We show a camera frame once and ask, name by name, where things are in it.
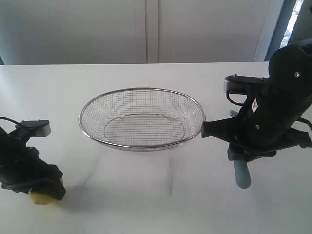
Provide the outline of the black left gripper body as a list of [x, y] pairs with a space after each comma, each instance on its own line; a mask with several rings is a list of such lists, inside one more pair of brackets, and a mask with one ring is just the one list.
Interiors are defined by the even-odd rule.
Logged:
[[53, 183], [53, 166], [39, 158], [37, 149], [0, 151], [0, 187], [15, 193], [40, 191]]

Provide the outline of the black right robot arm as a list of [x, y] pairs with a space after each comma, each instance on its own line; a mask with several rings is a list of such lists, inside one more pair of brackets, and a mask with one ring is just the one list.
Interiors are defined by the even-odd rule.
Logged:
[[229, 143], [229, 160], [242, 156], [253, 161], [274, 156], [281, 149], [312, 145], [307, 132], [292, 128], [312, 103], [311, 41], [277, 50], [268, 69], [268, 78], [225, 77], [226, 94], [247, 98], [235, 117], [202, 125], [202, 137], [213, 136]]

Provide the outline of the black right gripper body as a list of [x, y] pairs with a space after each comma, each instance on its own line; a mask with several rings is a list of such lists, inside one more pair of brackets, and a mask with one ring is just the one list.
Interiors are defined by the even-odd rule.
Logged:
[[234, 146], [251, 153], [268, 153], [300, 146], [310, 148], [308, 132], [293, 129], [296, 121], [309, 126], [302, 114], [312, 104], [312, 84], [307, 80], [267, 80], [249, 86], [238, 112]]

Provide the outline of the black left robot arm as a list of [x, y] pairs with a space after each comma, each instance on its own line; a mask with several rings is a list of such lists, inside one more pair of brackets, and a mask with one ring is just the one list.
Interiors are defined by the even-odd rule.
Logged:
[[15, 193], [33, 192], [62, 200], [66, 189], [61, 182], [63, 172], [39, 157], [35, 147], [26, 146], [36, 135], [36, 128], [18, 127], [10, 133], [0, 129], [1, 188]]

